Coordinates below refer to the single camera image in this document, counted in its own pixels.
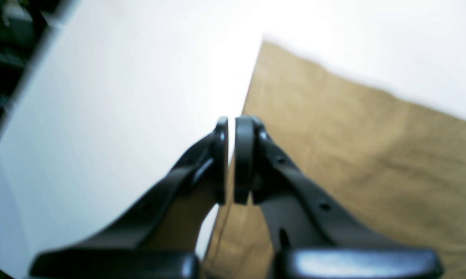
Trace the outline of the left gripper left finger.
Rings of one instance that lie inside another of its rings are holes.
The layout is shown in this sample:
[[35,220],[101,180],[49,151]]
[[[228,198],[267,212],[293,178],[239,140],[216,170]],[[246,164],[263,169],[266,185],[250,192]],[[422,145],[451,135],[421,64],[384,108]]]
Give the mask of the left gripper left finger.
[[37,256],[31,279],[199,279],[203,220],[226,201],[228,119],[192,145],[169,173],[95,235]]

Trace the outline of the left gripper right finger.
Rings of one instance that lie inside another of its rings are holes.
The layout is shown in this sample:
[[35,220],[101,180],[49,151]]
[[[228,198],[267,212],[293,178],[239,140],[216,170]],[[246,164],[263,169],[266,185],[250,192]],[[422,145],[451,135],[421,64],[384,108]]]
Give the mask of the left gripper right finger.
[[269,279],[438,279],[437,253],[394,242],[304,175],[254,116],[235,119],[234,201],[259,205],[275,252]]

